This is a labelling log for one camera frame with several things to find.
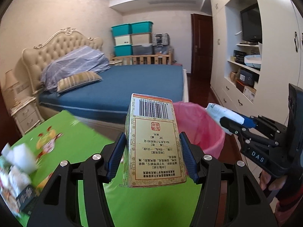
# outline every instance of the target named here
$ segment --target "black television screen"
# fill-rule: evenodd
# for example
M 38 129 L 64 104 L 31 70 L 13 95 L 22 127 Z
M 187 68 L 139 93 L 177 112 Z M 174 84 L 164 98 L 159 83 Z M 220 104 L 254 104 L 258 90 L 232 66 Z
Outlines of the black television screen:
M 262 25 L 258 4 L 241 11 L 243 40 L 251 43 L 262 43 Z

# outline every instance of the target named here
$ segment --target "black and white checkered bag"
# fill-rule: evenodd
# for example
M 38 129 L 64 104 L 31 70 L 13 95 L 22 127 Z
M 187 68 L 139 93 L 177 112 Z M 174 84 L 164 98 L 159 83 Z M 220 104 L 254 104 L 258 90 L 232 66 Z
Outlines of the black and white checkered bag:
M 170 44 L 169 35 L 167 33 L 152 34 L 151 39 L 153 46 Z

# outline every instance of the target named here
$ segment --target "wooden railing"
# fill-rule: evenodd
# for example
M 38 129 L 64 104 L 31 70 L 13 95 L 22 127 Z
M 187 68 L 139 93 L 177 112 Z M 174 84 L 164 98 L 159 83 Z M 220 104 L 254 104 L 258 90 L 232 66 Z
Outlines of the wooden railing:
M 169 54 L 155 54 L 155 55 L 128 55 L 128 56 L 111 56 L 112 61 L 122 60 L 122 65 L 143 65 L 143 64 L 162 64 L 171 65 L 173 63 L 173 52 Z

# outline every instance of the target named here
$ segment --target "air conditioning vent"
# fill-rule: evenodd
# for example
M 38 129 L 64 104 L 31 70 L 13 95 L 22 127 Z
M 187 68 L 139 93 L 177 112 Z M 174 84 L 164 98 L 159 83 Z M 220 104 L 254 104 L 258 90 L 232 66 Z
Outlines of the air conditioning vent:
M 151 1 L 148 2 L 150 5 L 153 4 L 161 4 L 161 3 L 187 3 L 187 4 L 196 4 L 196 1 L 191 1 L 191 0 L 171 0 L 171 1 Z

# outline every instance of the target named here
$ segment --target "table lamp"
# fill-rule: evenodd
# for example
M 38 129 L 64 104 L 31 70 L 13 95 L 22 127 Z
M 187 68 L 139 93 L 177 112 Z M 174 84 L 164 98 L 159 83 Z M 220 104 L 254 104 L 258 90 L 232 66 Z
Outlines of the table lamp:
M 13 70 L 9 70 L 5 73 L 5 91 L 11 91 L 14 96 L 14 107 L 20 104 L 20 101 L 17 100 L 16 94 L 14 93 L 14 87 L 18 84 L 18 80 L 16 79 Z

